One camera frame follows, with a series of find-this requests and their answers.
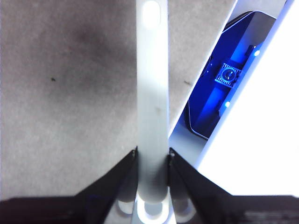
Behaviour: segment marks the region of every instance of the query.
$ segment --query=blue led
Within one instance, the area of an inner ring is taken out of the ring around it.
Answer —
[[[225,103],[225,107],[229,107],[229,105],[230,105],[229,101]]]
[[[260,50],[257,50],[256,52],[254,52],[254,56],[258,56],[260,54]]]

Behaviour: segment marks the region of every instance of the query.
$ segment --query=white plastic strip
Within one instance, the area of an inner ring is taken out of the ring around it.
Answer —
[[[167,195],[167,7],[167,0],[136,0],[138,194],[147,203],[159,203]]]

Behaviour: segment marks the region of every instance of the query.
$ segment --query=dark stain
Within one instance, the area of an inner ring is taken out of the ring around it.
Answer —
[[[186,80],[184,80],[184,83],[186,83],[186,84],[189,85],[189,86],[192,86],[192,83],[187,82]]]

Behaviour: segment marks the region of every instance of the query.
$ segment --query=white plastic part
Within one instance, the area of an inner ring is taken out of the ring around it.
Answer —
[[[168,11],[167,0],[136,0],[138,194],[159,203],[167,194]]]
[[[175,217],[176,221],[178,223],[188,223],[196,214],[195,207],[193,206],[193,203],[188,198],[187,200],[187,207],[182,212],[176,212]]]
[[[118,207],[120,208],[120,210],[128,215],[132,214],[132,209],[134,206],[134,202],[122,202],[122,201],[117,201],[118,203]]]
[[[231,194],[299,196],[298,12],[288,0],[200,158]]]
[[[162,210],[157,215],[150,215],[145,210],[145,201],[140,198],[139,194],[136,195],[137,215],[144,224],[163,224],[169,216],[169,194],[166,195],[162,203]]]

